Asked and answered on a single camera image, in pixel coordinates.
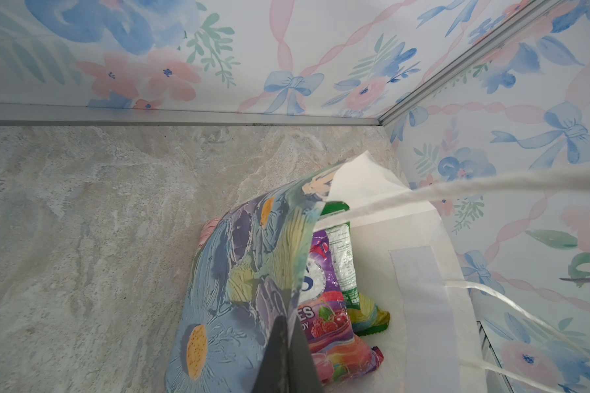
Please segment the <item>green snack packet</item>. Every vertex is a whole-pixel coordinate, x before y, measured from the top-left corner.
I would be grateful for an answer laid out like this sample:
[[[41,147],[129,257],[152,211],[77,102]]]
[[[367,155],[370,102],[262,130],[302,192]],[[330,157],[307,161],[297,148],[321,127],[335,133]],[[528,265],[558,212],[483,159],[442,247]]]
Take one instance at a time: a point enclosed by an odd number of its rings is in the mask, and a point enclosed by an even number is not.
[[[323,231],[329,239],[334,271],[344,295],[352,330],[357,336],[370,336],[384,332],[390,325],[390,313],[380,309],[357,287],[350,223],[324,227]]]

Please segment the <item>floral paper gift bag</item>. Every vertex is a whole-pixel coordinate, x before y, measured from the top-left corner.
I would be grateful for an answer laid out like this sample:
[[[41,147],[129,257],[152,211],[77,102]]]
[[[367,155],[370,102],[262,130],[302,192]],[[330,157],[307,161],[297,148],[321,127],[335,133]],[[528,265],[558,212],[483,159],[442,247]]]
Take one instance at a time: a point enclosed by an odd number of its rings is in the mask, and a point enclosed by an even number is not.
[[[471,281],[434,207],[438,199],[496,191],[590,192],[590,168],[540,170],[412,190],[369,153],[261,195],[205,227],[165,374],[167,392],[252,392],[276,317],[289,344],[313,234],[349,222],[359,291],[391,315],[382,333],[358,336],[383,354],[361,378],[324,392],[485,392],[488,376],[536,391],[558,389],[531,353],[520,364],[484,358],[470,290],[510,308],[511,330],[534,325],[581,352],[502,291]]]

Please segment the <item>purple Fox's berries bag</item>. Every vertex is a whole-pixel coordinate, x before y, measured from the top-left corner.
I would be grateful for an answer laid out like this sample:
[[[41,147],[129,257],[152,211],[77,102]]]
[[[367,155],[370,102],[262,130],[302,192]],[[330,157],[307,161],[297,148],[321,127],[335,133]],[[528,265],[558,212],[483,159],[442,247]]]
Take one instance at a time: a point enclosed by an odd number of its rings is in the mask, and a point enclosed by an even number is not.
[[[324,230],[312,237],[298,317],[323,385],[361,378],[383,363],[380,349],[369,347],[352,329]]]

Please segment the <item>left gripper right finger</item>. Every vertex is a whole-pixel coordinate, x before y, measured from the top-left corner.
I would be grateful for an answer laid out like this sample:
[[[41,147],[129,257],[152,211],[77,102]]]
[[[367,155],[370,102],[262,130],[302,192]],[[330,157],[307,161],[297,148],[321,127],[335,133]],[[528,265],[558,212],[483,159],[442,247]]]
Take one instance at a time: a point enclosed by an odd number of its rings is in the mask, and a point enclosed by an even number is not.
[[[289,344],[289,392],[324,392],[303,327],[299,321],[296,321],[293,326],[293,335]]]

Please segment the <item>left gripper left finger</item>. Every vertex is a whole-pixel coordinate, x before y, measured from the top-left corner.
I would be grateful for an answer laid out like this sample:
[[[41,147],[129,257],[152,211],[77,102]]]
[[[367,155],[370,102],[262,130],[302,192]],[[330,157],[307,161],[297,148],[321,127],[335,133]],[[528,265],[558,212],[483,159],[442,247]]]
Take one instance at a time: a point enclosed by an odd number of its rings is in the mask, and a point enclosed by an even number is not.
[[[283,315],[275,318],[265,350],[252,393],[285,393],[288,391],[288,329]]]

